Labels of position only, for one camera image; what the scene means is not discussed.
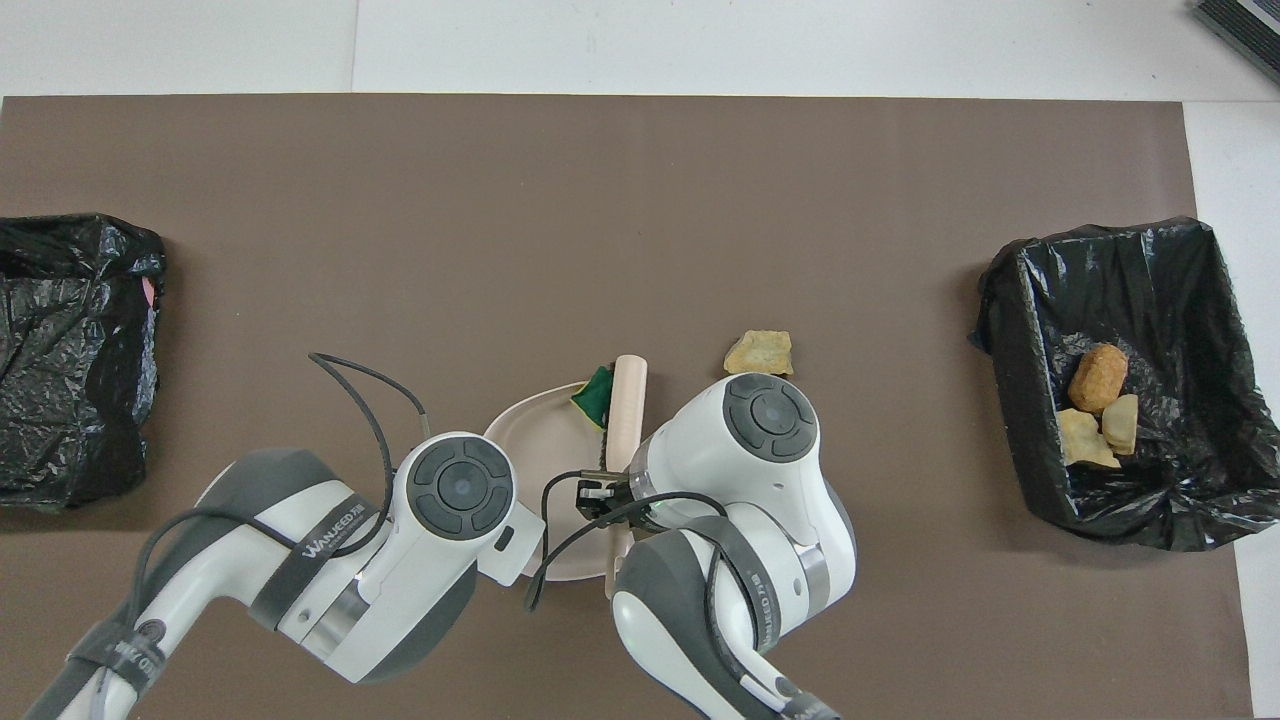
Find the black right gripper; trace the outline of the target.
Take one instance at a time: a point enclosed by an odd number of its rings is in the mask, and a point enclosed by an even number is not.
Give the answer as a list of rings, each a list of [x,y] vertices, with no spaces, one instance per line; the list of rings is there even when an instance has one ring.
[[[579,480],[576,487],[576,509],[585,519],[598,519],[612,510],[620,511],[639,501],[650,498],[654,491],[649,470],[628,470],[626,478],[621,473],[613,483],[604,480]],[[618,515],[613,523],[626,523],[630,527],[654,527],[652,511],[645,503]]]

